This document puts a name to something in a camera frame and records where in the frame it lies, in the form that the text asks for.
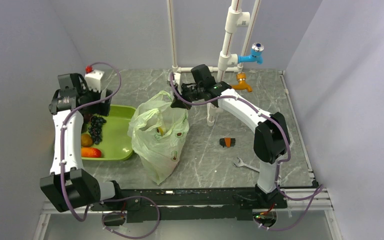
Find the light green plastic bag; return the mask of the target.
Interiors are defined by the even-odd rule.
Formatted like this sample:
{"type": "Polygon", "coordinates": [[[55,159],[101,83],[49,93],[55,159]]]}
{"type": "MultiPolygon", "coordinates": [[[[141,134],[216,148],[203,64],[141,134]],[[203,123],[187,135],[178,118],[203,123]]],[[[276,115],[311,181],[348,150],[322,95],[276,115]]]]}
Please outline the light green plastic bag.
{"type": "Polygon", "coordinates": [[[127,130],[133,151],[157,185],[174,171],[190,129],[188,111],[172,108],[173,97],[160,91],[135,110],[127,130]]]}

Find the dark fake grape bunch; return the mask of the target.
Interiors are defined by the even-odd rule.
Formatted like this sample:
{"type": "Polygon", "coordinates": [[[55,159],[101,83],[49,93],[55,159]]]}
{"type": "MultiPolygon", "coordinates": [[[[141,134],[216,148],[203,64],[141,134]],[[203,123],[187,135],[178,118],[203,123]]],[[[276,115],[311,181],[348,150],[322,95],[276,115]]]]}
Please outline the dark fake grape bunch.
{"type": "Polygon", "coordinates": [[[103,140],[103,126],[107,120],[102,116],[93,115],[89,120],[88,133],[95,145],[99,145],[103,140]]]}

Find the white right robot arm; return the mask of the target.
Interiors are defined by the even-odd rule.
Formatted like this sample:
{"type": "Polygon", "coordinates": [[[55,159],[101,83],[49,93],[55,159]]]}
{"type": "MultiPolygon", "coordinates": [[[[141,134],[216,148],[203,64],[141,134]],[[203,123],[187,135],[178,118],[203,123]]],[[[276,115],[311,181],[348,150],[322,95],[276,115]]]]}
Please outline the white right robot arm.
{"type": "Polygon", "coordinates": [[[217,82],[205,64],[192,69],[194,82],[177,83],[175,74],[168,76],[168,84],[174,94],[172,108],[189,110],[192,106],[210,104],[227,111],[244,123],[254,134],[253,151],[260,159],[256,183],[256,203],[267,208],[275,201],[279,187],[280,156],[290,153],[290,137],[285,117],[269,113],[242,97],[233,87],[217,82]]]}

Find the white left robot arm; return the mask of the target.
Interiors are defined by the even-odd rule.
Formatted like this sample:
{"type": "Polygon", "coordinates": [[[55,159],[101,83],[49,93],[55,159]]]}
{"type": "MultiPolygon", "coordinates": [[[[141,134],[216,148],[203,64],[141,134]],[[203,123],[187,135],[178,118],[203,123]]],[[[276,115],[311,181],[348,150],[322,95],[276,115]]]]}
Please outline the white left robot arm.
{"type": "Polygon", "coordinates": [[[59,89],[48,108],[52,115],[55,140],[49,175],[39,181],[40,189],[59,212],[104,202],[111,210],[119,209],[124,196],[114,180],[99,182],[83,166],[81,134],[88,114],[108,116],[111,90],[101,97],[104,72],[91,70],[82,75],[58,75],[59,89]]]}

